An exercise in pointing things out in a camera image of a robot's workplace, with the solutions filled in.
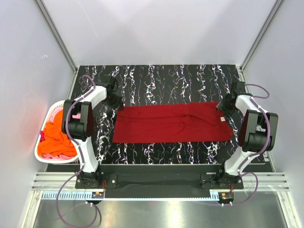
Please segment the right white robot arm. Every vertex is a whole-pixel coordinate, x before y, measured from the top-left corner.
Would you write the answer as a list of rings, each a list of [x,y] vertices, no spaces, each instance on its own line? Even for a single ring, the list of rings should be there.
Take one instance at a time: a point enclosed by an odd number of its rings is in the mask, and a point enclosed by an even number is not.
[[[230,93],[216,106],[226,116],[231,116],[237,110],[243,115],[243,123],[238,135],[238,148],[224,162],[222,173],[215,177],[216,184],[220,188],[231,185],[233,178],[241,177],[242,171],[253,159],[271,151],[275,144],[278,114],[266,111],[256,101],[257,98],[268,99],[270,93],[260,85],[250,85],[264,90],[266,96],[246,92],[247,84],[238,81],[232,83]]]

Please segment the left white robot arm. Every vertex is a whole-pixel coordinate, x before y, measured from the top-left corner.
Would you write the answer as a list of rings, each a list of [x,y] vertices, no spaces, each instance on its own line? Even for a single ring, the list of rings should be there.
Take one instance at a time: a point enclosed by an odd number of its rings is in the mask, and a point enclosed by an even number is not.
[[[94,83],[88,75],[82,76],[92,82],[86,93],[76,99],[64,102],[62,116],[62,132],[73,143],[80,164],[81,172],[88,173],[86,183],[92,188],[98,188],[103,181],[101,174],[97,173],[98,161],[95,157],[91,137],[94,131],[93,109],[99,104],[105,104],[113,110],[123,109],[122,97],[115,94],[118,81],[113,76],[106,76],[101,83]]]

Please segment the red t-shirt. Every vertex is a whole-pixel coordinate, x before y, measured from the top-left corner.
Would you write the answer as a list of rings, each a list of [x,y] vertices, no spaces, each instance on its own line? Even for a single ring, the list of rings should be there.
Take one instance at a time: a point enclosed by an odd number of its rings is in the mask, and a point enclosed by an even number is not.
[[[118,111],[114,143],[225,142],[233,131],[215,102],[126,106]]]

